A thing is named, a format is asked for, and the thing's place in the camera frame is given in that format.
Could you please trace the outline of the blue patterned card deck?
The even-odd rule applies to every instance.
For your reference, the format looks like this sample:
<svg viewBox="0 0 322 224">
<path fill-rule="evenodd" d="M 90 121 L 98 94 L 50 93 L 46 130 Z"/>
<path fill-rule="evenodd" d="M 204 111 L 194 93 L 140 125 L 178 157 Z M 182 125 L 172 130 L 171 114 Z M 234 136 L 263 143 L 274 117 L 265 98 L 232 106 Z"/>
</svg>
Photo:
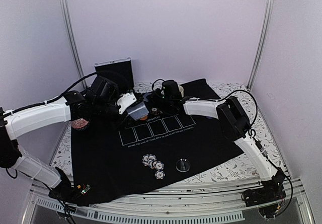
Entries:
<svg viewBox="0 0 322 224">
<path fill-rule="evenodd" d="M 149 110 L 147 109 L 144 102 L 141 102 L 140 104 L 133 107 L 128 107 L 126 109 L 126 112 L 135 121 L 144 118 L 149 114 Z"/>
</svg>

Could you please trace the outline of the aluminium poker chip case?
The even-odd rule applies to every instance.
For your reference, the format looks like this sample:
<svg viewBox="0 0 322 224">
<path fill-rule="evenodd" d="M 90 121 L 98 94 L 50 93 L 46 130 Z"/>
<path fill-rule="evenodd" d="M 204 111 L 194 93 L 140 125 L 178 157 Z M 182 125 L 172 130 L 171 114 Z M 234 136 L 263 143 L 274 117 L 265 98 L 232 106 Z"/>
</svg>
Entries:
<svg viewBox="0 0 322 224">
<path fill-rule="evenodd" d="M 120 91 L 133 90 L 134 78 L 130 57 L 95 63 L 94 67 L 102 76 L 115 82 L 119 86 Z"/>
</svg>

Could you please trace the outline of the poker chip stack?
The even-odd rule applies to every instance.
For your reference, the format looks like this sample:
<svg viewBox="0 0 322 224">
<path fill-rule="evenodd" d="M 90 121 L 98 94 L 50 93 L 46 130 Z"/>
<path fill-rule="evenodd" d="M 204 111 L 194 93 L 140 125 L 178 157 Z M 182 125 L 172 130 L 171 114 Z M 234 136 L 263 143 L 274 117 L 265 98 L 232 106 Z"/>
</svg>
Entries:
<svg viewBox="0 0 322 224">
<path fill-rule="evenodd" d="M 142 163 L 146 167 L 153 169 L 153 163 L 156 161 L 156 156 L 153 154 L 146 154 L 142 157 Z"/>
</svg>

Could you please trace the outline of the blue white chip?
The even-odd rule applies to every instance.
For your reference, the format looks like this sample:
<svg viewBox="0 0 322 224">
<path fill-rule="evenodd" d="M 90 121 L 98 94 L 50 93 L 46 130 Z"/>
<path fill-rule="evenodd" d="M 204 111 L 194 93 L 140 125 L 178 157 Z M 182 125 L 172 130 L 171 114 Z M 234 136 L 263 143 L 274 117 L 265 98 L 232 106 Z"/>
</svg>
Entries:
<svg viewBox="0 0 322 224">
<path fill-rule="evenodd" d="M 152 166 L 156 170 L 163 170 L 164 169 L 164 164 L 161 161 L 154 161 L 152 163 Z"/>
<path fill-rule="evenodd" d="M 155 178 L 158 180 L 162 180 L 165 177 L 165 172 L 162 170 L 156 171 Z"/>
</svg>

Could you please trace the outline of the clear black dealer button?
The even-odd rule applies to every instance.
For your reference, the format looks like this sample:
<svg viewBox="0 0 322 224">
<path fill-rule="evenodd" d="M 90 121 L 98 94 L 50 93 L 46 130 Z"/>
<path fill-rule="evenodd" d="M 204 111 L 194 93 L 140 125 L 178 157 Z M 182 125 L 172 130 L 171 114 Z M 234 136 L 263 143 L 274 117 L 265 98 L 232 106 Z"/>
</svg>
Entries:
<svg viewBox="0 0 322 224">
<path fill-rule="evenodd" d="M 176 162 L 176 169 L 181 173 L 188 172 L 191 168 L 191 164 L 187 159 L 179 159 Z"/>
</svg>

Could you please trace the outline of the red brown chip stack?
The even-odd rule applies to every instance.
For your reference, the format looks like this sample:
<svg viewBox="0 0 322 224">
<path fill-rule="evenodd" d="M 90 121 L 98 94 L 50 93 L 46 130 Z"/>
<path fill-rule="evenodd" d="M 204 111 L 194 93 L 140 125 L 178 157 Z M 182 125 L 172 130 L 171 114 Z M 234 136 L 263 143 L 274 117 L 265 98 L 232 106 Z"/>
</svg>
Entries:
<svg viewBox="0 0 322 224">
<path fill-rule="evenodd" d="M 158 116 L 158 115 L 160 115 L 162 112 L 161 112 L 158 108 L 153 107 L 153 108 L 151 109 L 150 113 L 151 113 L 151 115 L 153 115 L 153 116 Z"/>
</svg>

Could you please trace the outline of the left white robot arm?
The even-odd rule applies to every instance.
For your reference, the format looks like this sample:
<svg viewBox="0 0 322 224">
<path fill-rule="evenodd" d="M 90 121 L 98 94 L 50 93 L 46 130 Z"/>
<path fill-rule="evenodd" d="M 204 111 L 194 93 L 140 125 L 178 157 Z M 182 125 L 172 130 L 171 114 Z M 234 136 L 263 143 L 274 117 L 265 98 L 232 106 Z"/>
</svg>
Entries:
<svg viewBox="0 0 322 224">
<path fill-rule="evenodd" d="M 137 101 L 134 92 L 123 91 L 111 74 L 128 85 L 126 78 L 104 70 L 90 73 L 70 85 L 60 95 L 14 110 L 1 110 L 1 168 L 13 169 L 42 182 L 50 196 L 71 202 L 88 192 L 90 185 L 72 186 L 65 172 L 51 167 L 29 154 L 18 144 L 18 138 L 34 130 L 61 122 L 76 122 L 84 128 L 92 117 L 103 116 L 118 121 L 127 116 L 126 110 Z"/>
</svg>

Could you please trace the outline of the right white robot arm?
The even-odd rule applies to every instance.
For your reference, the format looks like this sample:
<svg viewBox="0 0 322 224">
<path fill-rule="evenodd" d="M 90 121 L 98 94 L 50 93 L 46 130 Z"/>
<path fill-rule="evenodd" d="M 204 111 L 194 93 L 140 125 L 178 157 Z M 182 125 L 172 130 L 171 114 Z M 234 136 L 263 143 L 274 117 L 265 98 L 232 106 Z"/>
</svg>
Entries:
<svg viewBox="0 0 322 224">
<path fill-rule="evenodd" d="M 223 136 L 234 142 L 247 155 L 261 179 L 261 188 L 242 193 L 242 199 L 247 206 L 286 197 L 283 187 L 286 176 L 283 170 L 269 159 L 267 151 L 256 139 L 256 132 L 252 128 L 254 121 L 250 121 L 233 94 L 218 100 L 199 98 L 187 94 L 177 82 L 167 80 L 162 81 L 160 88 L 152 89 L 151 99 L 172 110 L 182 110 L 187 115 L 212 117 L 219 121 Z"/>
</svg>

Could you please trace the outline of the cream ceramic mug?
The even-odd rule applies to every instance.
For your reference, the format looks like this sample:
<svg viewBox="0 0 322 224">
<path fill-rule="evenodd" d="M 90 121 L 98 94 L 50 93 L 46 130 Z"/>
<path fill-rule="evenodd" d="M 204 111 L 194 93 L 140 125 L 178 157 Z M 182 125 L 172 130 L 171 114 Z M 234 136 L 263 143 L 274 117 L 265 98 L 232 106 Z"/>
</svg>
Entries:
<svg viewBox="0 0 322 224">
<path fill-rule="evenodd" d="M 181 94 L 181 97 L 184 97 L 184 88 L 181 85 L 178 85 L 179 92 Z"/>
</svg>

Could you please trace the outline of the black poker table mat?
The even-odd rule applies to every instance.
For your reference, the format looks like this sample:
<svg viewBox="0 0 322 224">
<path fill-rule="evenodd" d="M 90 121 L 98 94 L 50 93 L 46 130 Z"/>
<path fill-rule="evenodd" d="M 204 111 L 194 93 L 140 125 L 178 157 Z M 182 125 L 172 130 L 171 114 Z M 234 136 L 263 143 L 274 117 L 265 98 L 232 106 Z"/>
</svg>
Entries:
<svg viewBox="0 0 322 224">
<path fill-rule="evenodd" d="M 165 177 L 155 178 L 156 169 L 146 167 L 142 157 L 153 154 L 164 164 Z M 93 117 L 83 131 L 71 131 L 72 175 L 75 184 L 89 184 L 90 191 L 78 205 L 115 200 L 130 194 L 159 189 L 203 173 L 243 154 L 222 135 L 217 119 L 188 116 L 183 111 L 149 115 L 123 127 Z M 181 173 L 179 159 L 191 168 Z"/>
</svg>

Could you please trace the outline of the small green circuit board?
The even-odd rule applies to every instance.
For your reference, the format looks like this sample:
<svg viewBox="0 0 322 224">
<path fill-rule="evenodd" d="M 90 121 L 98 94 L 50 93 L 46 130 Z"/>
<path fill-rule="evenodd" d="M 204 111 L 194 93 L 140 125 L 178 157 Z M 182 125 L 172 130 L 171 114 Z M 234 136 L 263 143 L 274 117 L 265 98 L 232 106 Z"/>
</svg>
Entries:
<svg viewBox="0 0 322 224">
<path fill-rule="evenodd" d="M 85 195 L 89 190 L 91 189 L 91 186 L 89 184 L 78 184 L 76 186 L 77 193 L 81 195 Z"/>
</svg>

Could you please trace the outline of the front aluminium rail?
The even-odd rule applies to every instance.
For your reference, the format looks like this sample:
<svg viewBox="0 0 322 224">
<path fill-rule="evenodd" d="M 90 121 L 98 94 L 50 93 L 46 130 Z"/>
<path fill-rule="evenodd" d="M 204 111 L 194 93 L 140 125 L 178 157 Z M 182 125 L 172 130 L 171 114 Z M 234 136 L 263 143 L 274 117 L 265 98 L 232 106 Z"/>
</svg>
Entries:
<svg viewBox="0 0 322 224">
<path fill-rule="evenodd" d="M 284 182 L 283 213 L 266 219 L 274 202 L 246 206 L 242 193 L 259 179 L 173 184 L 103 204 L 77 207 L 71 223 L 315 223 L 300 179 Z"/>
</svg>

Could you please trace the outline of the left aluminium frame post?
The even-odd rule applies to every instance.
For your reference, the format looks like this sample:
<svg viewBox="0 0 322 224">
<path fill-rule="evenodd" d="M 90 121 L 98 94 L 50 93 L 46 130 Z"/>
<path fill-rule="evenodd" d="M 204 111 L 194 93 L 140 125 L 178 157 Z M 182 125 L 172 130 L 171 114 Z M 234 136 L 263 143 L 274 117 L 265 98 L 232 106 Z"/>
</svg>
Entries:
<svg viewBox="0 0 322 224">
<path fill-rule="evenodd" d="M 68 6 L 68 0 L 60 0 L 60 6 L 61 6 L 61 10 L 62 10 L 63 20 L 64 20 L 65 27 L 66 27 L 68 42 L 69 42 L 69 45 L 71 48 L 72 57 L 73 57 L 74 64 L 76 67 L 76 72 L 77 72 L 78 77 L 82 78 L 85 76 L 85 74 L 84 74 L 82 64 L 80 62 L 79 53 L 78 53 L 77 45 L 76 45 L 76 40 L 74 37 L 74 32 L 73 32 L 72 22 L 71 22 L 71 17 L 70 17 L 70 12 L 69 12 L 69 6 Z"/>
</svg>

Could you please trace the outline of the aluminium frame post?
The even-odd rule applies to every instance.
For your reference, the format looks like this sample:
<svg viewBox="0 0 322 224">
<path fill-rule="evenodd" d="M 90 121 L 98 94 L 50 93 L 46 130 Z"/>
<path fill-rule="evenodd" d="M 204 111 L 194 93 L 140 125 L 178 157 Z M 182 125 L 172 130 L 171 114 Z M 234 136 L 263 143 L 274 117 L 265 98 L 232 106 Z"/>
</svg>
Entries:
<svg viewBox="0 0 322 224">
<path fill-rule="evenodd" d="M 69 12 L 69 6 L 68 6 L 68 0 L 60 0 L 60 6 L 61 6 L 61 10 L 62 10 L 63 20 L 64 20 L 65 27 L 66 27 L 68 42 L 69 42 L 69 45 L 71 48 L 72 57 L 73 57 L 74 64 L 76 67 L 76 72 L 77 72 L 78 77 L 82 78 L 85 76 L 85 74 L 84 74 L 82 64 L 80 62 L 79 53 L 78 53 L 77 45 L 76 45 L 76 40 L 74 37 L 74 32 L 73 32 L 72 22 L 71 22 L 71 17 L 70 17 L 70 12 Z"/>
<path fill-rule="evenodd" d="M 263 18 L 262 28 L 261 28 L 261 32 L 260 32 L 260 38 L 259 38 L 259 42 L 258 42 L 251 74 L 250 74 L 248 84 L 247 84 L 247 88 L 250 91 L 254 87 L 256 76 L 257 76 L 258 70 L 260 68 L 261 58 L 262 58 L 262 54 L 263 54 L 264 47 L 265 47 L 265 41 L 267 38 L 267 33 L 268 33 L 268 29 L 269 29 L 273 6 L 274 6 L 274 0 L 266 0 L 264 18 Z"/>
</svg>

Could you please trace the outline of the right aluminium frame post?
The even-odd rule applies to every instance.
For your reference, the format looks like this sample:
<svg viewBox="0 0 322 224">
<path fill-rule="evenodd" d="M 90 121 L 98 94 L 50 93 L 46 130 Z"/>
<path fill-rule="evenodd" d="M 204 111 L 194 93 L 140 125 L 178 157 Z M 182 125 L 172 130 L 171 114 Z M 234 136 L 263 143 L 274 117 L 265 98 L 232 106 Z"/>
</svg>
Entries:
<svg viewBox="0 0 322 224">
<path fill-rule="evenodd" d="M 260 38 L 259 38 L 259 42 L 258 42 L 251 74 L 250 74 L 248 84 L 247 84 L 247 88 L 250 91 L 254 87 L 256 76 L 257 76 L 258 70 L 260 68 L 261 58 L 262 58 L 262 54 L 263 54 L 264 47 L 265 47 L 265 41 L 267 38 L 267 33 L 268 33 L 268 29 L 269 29 L 273 6 L 274 6 L 274 0 L 266 0 L 264 18 L 263 18 L 262 28 L 261 28 L 261 32 L 260 32 Z"/>
</svg>

